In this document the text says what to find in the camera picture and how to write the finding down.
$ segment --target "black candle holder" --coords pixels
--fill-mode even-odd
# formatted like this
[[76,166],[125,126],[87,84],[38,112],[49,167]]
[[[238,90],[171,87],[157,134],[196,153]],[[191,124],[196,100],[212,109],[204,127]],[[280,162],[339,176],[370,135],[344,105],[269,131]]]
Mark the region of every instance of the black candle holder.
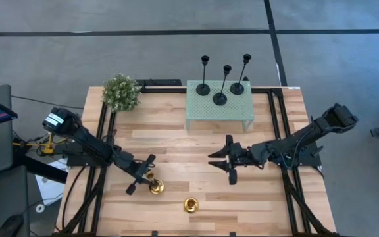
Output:
[[223,67],[223,73],[224,73],[224,78],[223,78],[223,84],[222,84],[222,89],[220,90],[220,93],[216,93],[213,96],[213,102],[216,105],[224,105],[228,101],[228,98],[223,94],[223,86],[224,82],[226,81],[226,77],[228,76],[229,72],[231,71],[232,67],[229,65],[224,65]]
[[205,66],[207,65],[207,63],[209,62],[209,56],[207,55],[204,55],[201,57],[201,62],[203,63],[203,83],[198,85],[197,88],[195,89],[196,92],[201,95],[201,96],[205,96],[205,95],[208,95],[210,93],[210,87],[209,85],[207,85],[206,83],[204,83],[204,79],[205,79]]
[[249,54],[245,54],[243,56],[243,68],[242,68],[240,80],[238,81],[238,83],[233,83],[230,86],[230,91],[234,95],[241,95],[241,94],[243,94],[244,88],[243,88],[243,85],[241,84],[241,78],[242,78],[242,75],[243,75],[243,71],[245,70],[245,66],[247,65],[247,63],[249,63],[249,61],[251,60],[251,58],[252,57]]

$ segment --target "white paper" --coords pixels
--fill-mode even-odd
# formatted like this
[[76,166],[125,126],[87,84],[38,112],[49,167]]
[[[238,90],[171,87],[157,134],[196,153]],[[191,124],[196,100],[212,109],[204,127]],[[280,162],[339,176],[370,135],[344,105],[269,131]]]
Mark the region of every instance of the white paper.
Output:
[[[49,163],[48,165],[51,165],[51,166],[58,168],[58,169],[61,169],[65,172],[68,172],[67,165],[64,165],[64,164],[66,164],[66,160],[67,159],[59,159],[58,160],[59,162],[53,161],[52,163]],[[35,175],[35,176],[36,176],[36,181],[38,182],[40,194],[42,196],[44,205],[51,205],[52,203],[56,202],[57,200],[63,198],[63,195],[60,195],[60,194],[64,193],[64,184],[52,181],[50,179],[44,178],[44,177],[39,176],[39,175]]]

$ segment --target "black floor stripe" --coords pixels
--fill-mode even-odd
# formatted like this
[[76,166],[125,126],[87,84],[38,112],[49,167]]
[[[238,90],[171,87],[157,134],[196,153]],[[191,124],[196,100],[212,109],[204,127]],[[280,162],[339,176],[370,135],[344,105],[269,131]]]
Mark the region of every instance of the black floor stripe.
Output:
[[379,29],[276,30],[276,34],[379,34]]
[[0,32],[0,37],[42,37],[42,36],[179,36],[179,35],[232,35],[269,34],[268,30],[121,30],[90,32]]
[[276,35],[276,27],[274,26],[273,13],[271,11],[270,1],[264,0],[264,5],[266,8],[268,26],[270,28],[271,43],[273,45],[274,59],[278,67],[279,79],[281,86],[288,86],[288,81],[286,80],[286,73],[284,72],[282,54],[280,52],[279,41]]

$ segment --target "yellow component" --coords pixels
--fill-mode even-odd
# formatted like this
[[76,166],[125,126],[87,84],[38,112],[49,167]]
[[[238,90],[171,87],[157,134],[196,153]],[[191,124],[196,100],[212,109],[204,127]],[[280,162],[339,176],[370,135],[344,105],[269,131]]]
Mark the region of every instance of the yellow component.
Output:
[[[42,152],[46,153],[46,154],[52,154],[53,153],[53,147],[52,147],[52,143],[54,144],[59,144],[61,142],[64,142],[66,140],[66,138],[63,138],[57,142],[55,141],[52,141],[52,134],[49,134],[49,141],[48,143],[46,144],[26,144],[26,146],[44,146],[45,149],[42,150]],[[18,142],[13,142],[13,145],[18,145],[20,146],[21,144],[18,143]]]
[[198,201],[194,197],[187,198],[184,202],[184,211],[194,213],[198,211]]
[[53,148],[51,145],[45,146],[45,149],[42,150],[42,153],[46,155],[52,155],[53,154]]
[[52,146],[52,133],[49,133],[49,141],[47,144],[43,145],[45,148],[42,149],[42,153],[46,155],[53,154],[53,146]]
[[164,184],[162,181],[154,179],[156,185],[150,185],[149,189],[152,194],[159,194],[164,190]]

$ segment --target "gold cup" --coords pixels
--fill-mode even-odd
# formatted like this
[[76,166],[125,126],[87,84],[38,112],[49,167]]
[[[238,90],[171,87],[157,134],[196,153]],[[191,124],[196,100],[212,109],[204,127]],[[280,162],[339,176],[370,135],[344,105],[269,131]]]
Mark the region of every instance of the gold cup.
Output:
[[187,198],[184,202],[184,210],[188,213],[194,213],[198,211],[198,201],[194,197]]
[[164,190],[164,184],[162,181],[153,179],[155,185],[150,185],[149,189],[152,194],[159,194]]

